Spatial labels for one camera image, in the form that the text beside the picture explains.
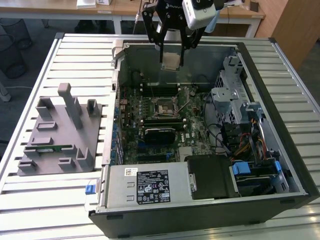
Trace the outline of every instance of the warning label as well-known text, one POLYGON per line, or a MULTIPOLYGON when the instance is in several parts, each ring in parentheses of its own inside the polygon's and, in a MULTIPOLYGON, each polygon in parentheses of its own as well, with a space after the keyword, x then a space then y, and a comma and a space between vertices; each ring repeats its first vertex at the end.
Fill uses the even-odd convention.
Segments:
POLYGON ((136 202, 138 204, 170 202, 168 170, 138 171, 136 182, 136 202))

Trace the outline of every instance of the slotted metal table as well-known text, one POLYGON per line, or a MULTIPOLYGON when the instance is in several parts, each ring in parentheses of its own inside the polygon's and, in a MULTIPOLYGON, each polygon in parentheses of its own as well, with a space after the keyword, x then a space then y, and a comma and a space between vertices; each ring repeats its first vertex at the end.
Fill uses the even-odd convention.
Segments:
MULTIPOLYGON (((0 163, 0 239, 105 240, 88 218, 98 204, 96 195, 85 195, 85 186, 99 179, 108 112, 112 97, 112 47, 117 39, 146 40, 137 35, 65 34, 56 38, 30 94, 21 118, 0 163), (84 104, 95 98, 103 105, 96 150, 95 171, 87 173, 17 176, 38 112, 39 97, 58 97, 60 83, 69 82, 71 94, 84 104)), ((203 37, 203 41, 244 42, 289 130, 316 185, 320 187, 320 108, 294 71, 277 43, 257 38, 203 37)), ((240 225, 177 232, 136 239, 237 239, 283 240, 320 238, 320 199, 299 209, 287 210, 255 225, 240 225)))

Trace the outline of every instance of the office desk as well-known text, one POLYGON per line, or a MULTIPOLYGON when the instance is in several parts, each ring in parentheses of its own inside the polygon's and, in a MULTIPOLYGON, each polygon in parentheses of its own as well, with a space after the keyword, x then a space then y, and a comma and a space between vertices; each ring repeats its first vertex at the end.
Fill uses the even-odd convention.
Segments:
MULTIPOLYGON (((0 0, 0 18, 112 20, 115 33, 121 34, 121 21, 134 21, 139 4, 139 0, 113 0, 111 5, 77 9, 77 0, 0 0)), ((229 13, 227 9, 221 11, 218 23, 249 25, 246 37, 252 38, 264 18, 262 11, 230 7, 229 13)))

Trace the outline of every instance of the blue tab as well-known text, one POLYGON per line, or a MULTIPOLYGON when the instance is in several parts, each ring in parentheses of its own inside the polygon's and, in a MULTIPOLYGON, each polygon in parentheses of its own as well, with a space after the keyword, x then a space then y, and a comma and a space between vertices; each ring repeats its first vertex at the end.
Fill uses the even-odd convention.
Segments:
POLYGON ((232 166, 232 171, 234 175, 238 175, 238 174, 250 174, 250 167, 249 164, 245 161, 241 161, 241 162, 236 162, 233 166, 232 166))
POLYGON ((275 161, 275 162, 274 162, 274 165, 275 165, 275 168, 276 168, 276 170, 278 171, 278 173, 280 173, 281 170, 282 170, 281 165, 280 165, 280 162, 279 162, 279 161, 275 161))
POLYGON ((239 171, 238 171, 238 168, 237 168, 236 165, 233 165, 233 166, 232 166, 232 171, 233 171, 233 174, 234 174, 234 175, 238 175, 238 174, 239 174, 239 171))
POLYGON ((85 186, 85 195, 96 194, 96 185, 85 186))

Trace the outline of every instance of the black mesh trash can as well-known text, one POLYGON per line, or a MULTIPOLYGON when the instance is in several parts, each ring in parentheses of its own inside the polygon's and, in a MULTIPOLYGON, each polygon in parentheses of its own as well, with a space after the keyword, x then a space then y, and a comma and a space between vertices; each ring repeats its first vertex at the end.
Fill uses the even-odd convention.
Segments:
POLYGON ((14 36, 15 44, 19 49, 27 49, 32 45, 32 40, 23 19, 0 18, 0 25, 7 34, 14 36))
POLYGON ((27 70, 15 38, 9 34, 0 35, 0 70, 9 79, 20 77, 27 70))

